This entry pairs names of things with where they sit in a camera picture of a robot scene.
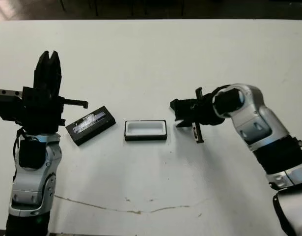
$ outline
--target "black cable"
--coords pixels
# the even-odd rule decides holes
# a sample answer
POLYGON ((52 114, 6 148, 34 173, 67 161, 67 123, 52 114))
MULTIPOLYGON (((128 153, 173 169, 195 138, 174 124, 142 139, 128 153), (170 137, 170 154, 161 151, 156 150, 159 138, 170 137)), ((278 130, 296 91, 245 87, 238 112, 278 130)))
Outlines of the black cable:
POLYGON ((24 133, 24 129, 21 128, 17 131, 17 136, 15 138, 14 144, 13 144, 13 159, 15 158, 15 152, 16 152, 16 148, 19 149, 19 138, 20 136, 23 136, 24 138, 26 138, 25 133, 24 133))

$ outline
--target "dark floor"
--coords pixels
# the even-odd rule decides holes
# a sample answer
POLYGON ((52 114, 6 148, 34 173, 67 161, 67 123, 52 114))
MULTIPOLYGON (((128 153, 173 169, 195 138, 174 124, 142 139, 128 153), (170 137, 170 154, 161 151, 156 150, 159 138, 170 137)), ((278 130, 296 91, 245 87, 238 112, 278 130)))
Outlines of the dark floor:
POLYGON ((50 19, 302 19, 302 1, 0 0, 0 22, 50 19))

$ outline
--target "table surface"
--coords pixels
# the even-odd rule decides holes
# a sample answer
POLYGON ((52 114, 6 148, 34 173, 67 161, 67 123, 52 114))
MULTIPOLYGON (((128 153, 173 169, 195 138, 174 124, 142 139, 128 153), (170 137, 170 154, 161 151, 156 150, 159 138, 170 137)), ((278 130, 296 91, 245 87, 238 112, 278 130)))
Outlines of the table surface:
MULTIPOLYGON (((0 89, 33 85, 45 50, 59 53, 66 124, 105 105, 117 124, 76 146, 59 129, 50 230, 97 235, 283 236, 275 194, 231 120, 202 126, 196 144, 169 103, 231 83, 261 88, 302 139, 302 21, 25 21, 0 24, 0 89), (126 120, 165 119, 166 142, 124 141, 126 120)), ((19 127, 0 119, 0 229, 19 127)))

